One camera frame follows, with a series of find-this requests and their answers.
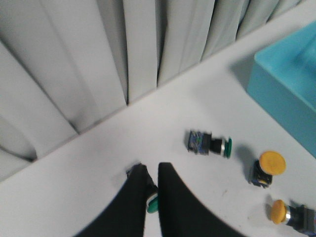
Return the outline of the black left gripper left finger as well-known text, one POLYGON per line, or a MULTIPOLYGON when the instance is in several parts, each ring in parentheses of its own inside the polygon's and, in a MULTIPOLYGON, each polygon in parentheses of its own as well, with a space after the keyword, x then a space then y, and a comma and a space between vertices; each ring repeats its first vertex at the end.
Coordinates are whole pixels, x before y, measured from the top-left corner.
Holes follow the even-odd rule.
POLYGON ((136 164, 111 203, 76 236, 142 237, 146 210, 151 201, 153 180, 145 165, 136 164))

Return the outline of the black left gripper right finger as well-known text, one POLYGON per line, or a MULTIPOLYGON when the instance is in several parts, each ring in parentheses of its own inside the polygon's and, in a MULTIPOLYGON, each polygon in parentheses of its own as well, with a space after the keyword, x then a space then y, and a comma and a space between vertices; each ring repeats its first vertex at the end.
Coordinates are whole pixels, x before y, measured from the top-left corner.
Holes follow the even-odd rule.
POLYGON ((158 213, 164 237, 242 237, 188 189, 173 165, 158 165, 158 213))

